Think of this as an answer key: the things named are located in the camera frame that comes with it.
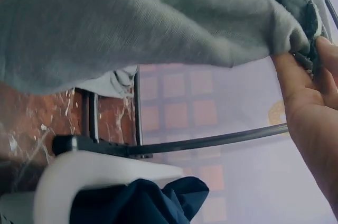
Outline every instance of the gray cloth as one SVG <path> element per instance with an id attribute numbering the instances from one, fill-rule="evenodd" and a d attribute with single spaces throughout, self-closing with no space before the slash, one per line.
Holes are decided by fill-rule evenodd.
<path id="1" fill-rule="evenodd" d="M 0 80 L 50 94 L 137 64 L 232 67 L 287 51 L 318 64 L 314 39 L 329 36 L 322 7 L 322 0 L 0 0 Z"/>
<path id="2" fill-rule="evenodd" d="M 109 71 L 99 78 L 81 82 L 76 87 L 106 97 L 132 97 L 134 95 L 130 91 L 130 88 L 134 85 L 134 76 L 137 71 L 138 66 L 129 66 L 120 70 Z"/>

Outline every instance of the finger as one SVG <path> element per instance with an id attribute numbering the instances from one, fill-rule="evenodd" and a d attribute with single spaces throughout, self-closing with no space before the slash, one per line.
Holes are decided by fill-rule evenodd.
<path id="1" fill-rule="evenodd" d="M 272 57 L 283 93 L 284 101 L 296 91 L 304 88 L 315 89 L 307 72 L 301 67 L 289 53 Z"/>
<path id="2" fill-rule="evenodd" d="M 326 106 L 332 109 L 338 109 L 338 92 L 332 74 L 322 68 L 319 75 L 315 78 L 318 90 L 323 96 Z"/>
<path id="3" fill-rule="evenodd" d="M 320 36 L 316 40 L 317 50 L 321 57 L 324 67 L 338 76 L 338 47 L 334 46 L 328 39 Z"/>

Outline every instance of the black metal frame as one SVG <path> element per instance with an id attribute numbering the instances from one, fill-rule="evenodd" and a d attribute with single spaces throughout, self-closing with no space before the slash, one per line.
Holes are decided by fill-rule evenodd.
<path id="1" fill-rule="evenodd" d="M 325 0 L 326 6 L 338 28 L 338 16 L 330 2 Z M 121 157 L 151 157 L 154 153 L 164 153 L 180 150 L 188 150 L 202 147 L 219 146 L 236 142 L 249 141 L 256 138 L 268 137 L 288 132 L 286 124 L 269 126 L 259 129 L 246 130 L 238 133 L 230 133 L 219 136 L 190 139 L 187 141 L 178 141 L 170 143 L 143 145 L 141 111 L 140 111 L 140 91 L 139 91 L 139 72 L 135 75 L 134 80 L 135 93 L 135 141 L 136 146 L 126 144 L 109 143 L 99 139 L 98 134 L 98 95 L 87 92 L 89 96 L 89 137 L 88 136 L 56 136 L 53 141 L 53 151 L 59 155 L 68 151 L 85 150 L 102 154 L 109 154 Z M 84 113 L 87 121 L 88 112 Z"/>

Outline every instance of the dark blue fabric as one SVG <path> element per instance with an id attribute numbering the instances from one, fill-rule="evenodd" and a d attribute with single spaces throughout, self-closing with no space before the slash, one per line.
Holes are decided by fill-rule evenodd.
<path id="1" fill-rule="evenodd" d="M 70 224 L 186 224 L 196 215 L 209 188 L 198 178 L 186 177 L 162 190 L 138 179 L 130 185 L 81 191 L 70 214 Z"/>

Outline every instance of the brown marble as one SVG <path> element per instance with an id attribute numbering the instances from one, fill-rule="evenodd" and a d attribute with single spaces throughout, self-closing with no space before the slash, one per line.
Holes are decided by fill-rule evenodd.
<path id="1" fill-rule="evenodd" d="M 34 190 L 54 159 L 56 134 L 81 134 L 81 91 L 49 96 L 21 94 L 0 83 L 0 196 Z M 133 98 L 99 99 L 99 136 L 110 142 L 134 143 Z"/>
<path id="2" fill-rule="evenodd" d="M 73 98 L 73 90 L 34 96 L 0 84 L 0 194 L 33 189 L 55 134 L 80 133 Z"/>

